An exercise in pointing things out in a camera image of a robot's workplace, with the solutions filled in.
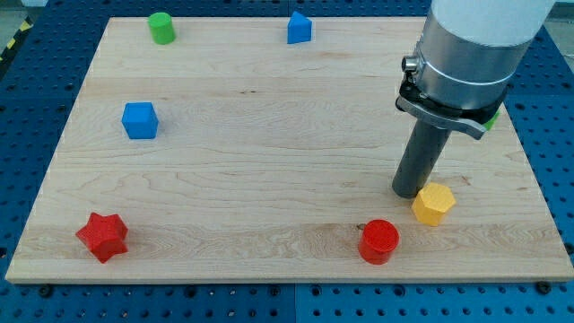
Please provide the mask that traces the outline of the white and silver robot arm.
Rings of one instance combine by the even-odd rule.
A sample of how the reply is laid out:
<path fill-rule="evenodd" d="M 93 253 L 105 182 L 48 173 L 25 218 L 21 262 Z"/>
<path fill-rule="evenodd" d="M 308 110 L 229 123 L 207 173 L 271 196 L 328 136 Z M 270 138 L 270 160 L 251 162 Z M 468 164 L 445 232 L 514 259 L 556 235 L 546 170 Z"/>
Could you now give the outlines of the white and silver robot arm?
<path fill-rule="evenodd" d="M 433 0 L 404 57 L 396 106 L 416 117 L 413 137 L 479 139 L 554 0 Z"/>

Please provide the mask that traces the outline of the green block behind arm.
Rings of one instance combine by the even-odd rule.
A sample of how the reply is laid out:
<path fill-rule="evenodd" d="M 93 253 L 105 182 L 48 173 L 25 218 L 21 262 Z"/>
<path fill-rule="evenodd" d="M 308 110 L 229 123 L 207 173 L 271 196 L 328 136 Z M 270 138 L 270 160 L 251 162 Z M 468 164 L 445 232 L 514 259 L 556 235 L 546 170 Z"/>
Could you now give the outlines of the green block behind arm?
<path fill-rule="evenodd" d="M 484 128 L 485 128 L 487 131 L 490 131 L 490 130 L 492 129 L 492 127 L 493 127 L 494 123 L 496 122 L 496 120 L 497 120 L 497 118 L 498 118 L 499 115 L 500 115 L 500 112 L 497 110 L 497 111 L 495 112 L 495 114 L 494 114 L 487 122 L 485 122 L 485 123 L 483 124 Z"/>

